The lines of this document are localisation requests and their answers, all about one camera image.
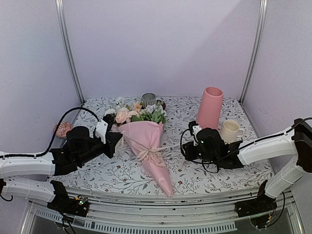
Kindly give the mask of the pink flower bouquet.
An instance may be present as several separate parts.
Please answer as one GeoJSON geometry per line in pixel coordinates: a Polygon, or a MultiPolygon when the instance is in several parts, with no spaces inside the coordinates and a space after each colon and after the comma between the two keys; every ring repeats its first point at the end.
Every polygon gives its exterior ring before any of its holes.
{"type": "MultiPolygon", "coordinates": [[[[130,108],[124,105],[122,100],[119,100],[114,107],[110,107],[104,112],[104,116],[108,114],[114,117],[114,125],[117,126],[117,131],[123,134],[123,139],[135,157],[143,150],[142,146],[148,149],[161,147],[163,125],[166,123],[166,110],[163,110],[159,104],[150,105],[143,109],[141,102],[135,102],[130,108]]],[[[158,165],[147,159],[140,162],[144,170],[156,181],[163,192],[168,197],[172,196],[172,182],[164,160],[158,165]]]]}

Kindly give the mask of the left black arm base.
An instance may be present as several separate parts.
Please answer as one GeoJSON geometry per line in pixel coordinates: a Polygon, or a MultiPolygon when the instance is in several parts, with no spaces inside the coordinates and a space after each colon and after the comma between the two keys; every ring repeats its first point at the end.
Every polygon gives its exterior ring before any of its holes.
{"type": "Polygon", "coordinates": [[[80,198],[70,198],[64,185],[55,180],[50,183],[54,189],[54,198],[51,202],[47,202],[47,208],[57,211],[60,214],[70,214],[86,217],[89,211],[90,203],[82,201],[80,198]]]}

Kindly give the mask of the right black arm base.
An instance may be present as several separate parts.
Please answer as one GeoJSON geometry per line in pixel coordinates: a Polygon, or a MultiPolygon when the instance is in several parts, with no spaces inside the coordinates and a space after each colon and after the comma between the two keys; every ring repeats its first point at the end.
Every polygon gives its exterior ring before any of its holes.
{"type": "MultiPolygon", "coordinates": [[[[260,185],[256,198],[235,203],[234,210],[237,212],[238,217],[245,217],[274,211],[277,208],[276,198],[271,198],[265,195],[265,186],[267,182],[268,181],[265,180],[260,185]]],[[[250,221],[255,228],[263,229],[269,225],[271,218],[272,214],[267,214],[264,216],[252,218],[250,221]]]]}

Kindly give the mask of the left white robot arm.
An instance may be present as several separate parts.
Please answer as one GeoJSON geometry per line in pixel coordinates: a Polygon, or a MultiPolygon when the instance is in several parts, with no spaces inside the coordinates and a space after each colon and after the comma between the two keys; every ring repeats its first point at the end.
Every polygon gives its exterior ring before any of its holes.
{"type": "Polygon", "coordinates": [[[63,212],[73,204],[61,183],[40,182],[26,179],[29,175],[63,176],[82,168],[87,162],[104,154],[112,158],[117,143],[122,139],[118,132],[108,132],[99,123],[90,137],[89,129],[75,127],[66,134],[62,148],[50,149],[47,154],[0,154],[0,179],[4,183],[1,195],[18,195],[52,202],[63,212]]]}

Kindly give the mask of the cream printed ribbon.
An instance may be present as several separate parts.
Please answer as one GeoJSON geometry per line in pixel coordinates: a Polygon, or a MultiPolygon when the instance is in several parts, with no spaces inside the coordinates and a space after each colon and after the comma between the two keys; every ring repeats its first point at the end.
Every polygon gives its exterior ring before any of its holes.
{"type": "MultiPolygon", "coordinates": [[[[123,150],[123,144],[124,144],[124,139],[122,138],[121,140],[119,140],[119,142],[117,143],[117,146],[115,147],[115,149],[117,150],[117,154],[121,154],[123,150]]],[[[175,144],[175,145],[170,145],[167,147],[160,147],[160,148],[153,148],[153,149],[148,149],[145,146],[142,146],[143,150],[139,152],[139,154],[136,156],[136,159],[138,161],[142,161],[144,159],[147,159],[149,161],[151,160],[158,165],[161,162],[163,162],[160,151],[170,149],[170,148],[176,148],[178,146],[179,144],[175,144]]]]}

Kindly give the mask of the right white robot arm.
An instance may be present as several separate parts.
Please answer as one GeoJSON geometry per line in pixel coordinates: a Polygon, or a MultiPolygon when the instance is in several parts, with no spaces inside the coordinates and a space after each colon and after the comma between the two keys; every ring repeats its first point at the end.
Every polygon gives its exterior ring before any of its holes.
{"type": "Polygon", "coordinates": [[[255,212],[261,213],[285,189],[312,171],[312,127],[310,117],[295,119],[291,127],[251,141],[236,140],[225,143],[216,129],[202,128],[194,121],[188,132],[193,141],[180,144],[187,161],[215,165],[217,169],[238,169],[257,161],[292,156],[291,160],[272,178],[264,181],[252,202],[255,212]]]}

